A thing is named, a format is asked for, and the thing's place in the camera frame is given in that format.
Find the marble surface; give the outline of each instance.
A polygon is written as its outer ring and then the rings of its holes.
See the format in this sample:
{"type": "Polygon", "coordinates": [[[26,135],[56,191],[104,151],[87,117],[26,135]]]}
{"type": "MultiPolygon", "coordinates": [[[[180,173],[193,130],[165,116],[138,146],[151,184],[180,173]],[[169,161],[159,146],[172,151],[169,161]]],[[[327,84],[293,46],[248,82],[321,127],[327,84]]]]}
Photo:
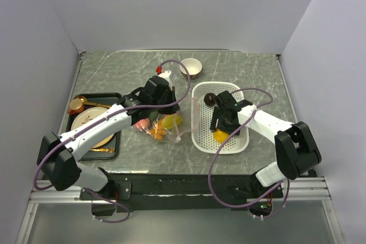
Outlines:
{"type": "MultiPolygon", "coordinates": [[[[230,51],[90,51],[83,54],[82,65],[73,90],[80,93],[130,93],[143,86],[164,60],[194,57],[203,70],[192,80],[192,88],[203,81],[225,81],[239,87],[260,87],[268,90],[274,102],[262,109],[287,121],[294,121],[289,98],[275,55],[246,54],[230,51]]],[[[166,64],[174,74],[177,98],[186,89],[186,79],[176,64],[166,64]]],[[[247,91],[245,98],[255,104],[266,101],[260,92],[247,91]]],[[[275,147],[260,134],[249,130],[249,145],[241,153],[219,156],[216,174],[252,174],[276,159],[275,147]]],[[[157,142],[147,134],[125,129],[121,134],[120,153],[111,160],[83,161],[91,167],[102,167],[110,173],[206,174],[213,155],[199,151],[190,134],[177,144],[157,142]]]]}

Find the perforated plastic basket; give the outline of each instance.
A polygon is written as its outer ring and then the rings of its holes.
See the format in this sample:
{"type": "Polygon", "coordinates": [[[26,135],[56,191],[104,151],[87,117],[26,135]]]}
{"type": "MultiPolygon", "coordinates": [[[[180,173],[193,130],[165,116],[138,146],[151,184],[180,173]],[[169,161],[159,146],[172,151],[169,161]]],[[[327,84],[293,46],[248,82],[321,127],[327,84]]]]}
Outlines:
{"type": "MultiPolygon", "coordinates": [[[[191,124],[196,125],[196,119],[200,119],[200,124],[198,126],[198,130],[192,132],[192,141],[199,150],[214,154],[220,146],[220,143],[213,138],[212,132],[210,131],[213,107],[209,107],[205,104],[204,96],[207,93],[219,94],[222,91],[235,91],[238,89],[239,87],[235,84],[217,81],[201,82],[193,88],[192,97],[198,98],[198,109],[200,111],[200,115],[193,114],[194,108],[192,108],[191,124]]],[[[233,96],[237,101],[244,99],[242,91],[234,93],[233,96]]],[[[247,147],[248,143],[248,128],[244,127],[240,131],[239,136],[231,138],[229,142],[225,144],[220,151],[220,154],[240,153],[247,147]]]]}

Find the white wall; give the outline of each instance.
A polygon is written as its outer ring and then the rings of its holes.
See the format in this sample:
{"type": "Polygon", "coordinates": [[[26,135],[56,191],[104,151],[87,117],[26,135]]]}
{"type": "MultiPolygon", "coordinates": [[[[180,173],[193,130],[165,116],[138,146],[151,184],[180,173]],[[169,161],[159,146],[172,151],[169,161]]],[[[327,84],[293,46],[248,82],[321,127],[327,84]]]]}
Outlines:
{"type": "Polygon", "coordinates": [[[282,53],[310,0],[51,0],[79,51],[282,53]]]}
{"type": "Polygon", "coordinates": [[[347,243],[365,243],[366,1],[312,0],[281,57],[347,243]]]}
{"type": "Polygon", "coordinates": [[[48,0],[0,0],[0,242],[14,243],[41,139],[58,130],[77,51],[48,0]]]}

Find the clear plastic bag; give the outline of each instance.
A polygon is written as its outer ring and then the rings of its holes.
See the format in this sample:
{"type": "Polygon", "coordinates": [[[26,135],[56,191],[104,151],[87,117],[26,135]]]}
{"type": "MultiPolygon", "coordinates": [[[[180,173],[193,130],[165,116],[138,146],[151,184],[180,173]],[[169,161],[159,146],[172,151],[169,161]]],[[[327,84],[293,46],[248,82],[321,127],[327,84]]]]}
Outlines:
{"type": "Polygon", "coordinates": [[[185,133],[198,130],[199,119],[191,119],[191,115],[198,116],[198,100],[185,98],[180,103],[180,111],[163,115],[158,112],[151,113],[149,118],[140,120],[133,127],[141,132],[145,132],[156,141],[178,143],[185,133]]]}

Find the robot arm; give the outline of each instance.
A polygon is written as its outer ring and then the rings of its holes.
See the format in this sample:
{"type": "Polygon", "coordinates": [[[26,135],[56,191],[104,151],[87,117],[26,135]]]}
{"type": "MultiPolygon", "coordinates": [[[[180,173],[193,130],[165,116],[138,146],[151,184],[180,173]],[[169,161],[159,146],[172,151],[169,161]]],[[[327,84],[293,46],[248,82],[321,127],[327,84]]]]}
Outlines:
{"type": "Polygon", "coordinates": [[[80,186],[94,191],[102,191],[113,185],[109,175],[102,168],[93,169],[79,161],[95,144],[106,137],[128,128],[153,111],[161,114],[174,114],[179,106],[159,108],[176,101],[174,87],[170,80],[170,71],[151,77],[144,87],[124,95],[109,110],[81,127],[63,133],[57,137],[54,133],[44,136],[39,151],[37,164],[57,145],[71,139],[66,146],[61,146],[42,166],[43,173],[56,190],[61,191],[70,186],[80,186]],[[151,105],[148,108],[135,108],[123,111],[127,107],[151,105]]]}
{"type": "MultiPolygon", "coordinates": [[[[211,130],[219,129],[232,133],[242,125],[256,106],[247,100],[237,102],[224,91],[215,98],[211,130]]],[[[249,128],[269,139],[276,147],[277,161],[252,175],[252,179],[262,187],[269,187],[283,179],[296,179],[321,162],[321,155],[307,124],[283,121],[262,110],[257,110],[247,124],[249,128]]]]}

